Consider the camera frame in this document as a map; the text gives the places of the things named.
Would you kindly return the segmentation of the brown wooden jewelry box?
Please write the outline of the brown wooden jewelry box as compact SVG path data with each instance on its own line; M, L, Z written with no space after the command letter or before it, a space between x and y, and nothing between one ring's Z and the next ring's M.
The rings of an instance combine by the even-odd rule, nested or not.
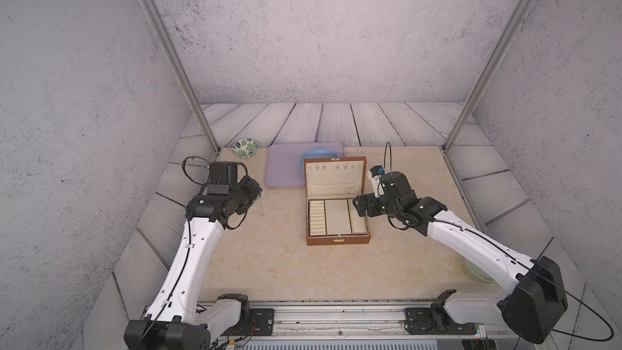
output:
M304 161L306 244L366 245L371 240L367 216L360 216L354 199L365 191L365 157Z

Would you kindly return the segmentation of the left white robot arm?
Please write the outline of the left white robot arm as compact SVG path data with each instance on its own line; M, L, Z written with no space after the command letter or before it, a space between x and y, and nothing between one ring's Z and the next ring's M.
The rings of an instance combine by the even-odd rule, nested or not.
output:
M224 294L200 311L199 293L212 254L232 215L246 216L262 195L241 162L214 162L199 194L186 205L180 246L153 303L139 320L128 322L124 340L130 349L211 349L223 335L253 331L249 299Z

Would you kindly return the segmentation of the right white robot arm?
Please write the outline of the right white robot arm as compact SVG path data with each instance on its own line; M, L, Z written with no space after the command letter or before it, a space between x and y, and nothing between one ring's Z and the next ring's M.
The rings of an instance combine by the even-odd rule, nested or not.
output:
M445 204L418 197L403 173L387 173L377 165L367 176L374 191L354 199L359 216L387 216L390 223L400 222L400 231L413 229L450 247L503 291L476 296L445 290L432 302L429 322L415 324L409 319L407 330L449 334L470 324L490 324L506 326L532 344L544 343L556 330L572 296L556 262L544 255L533 259L504 246L468 225Z

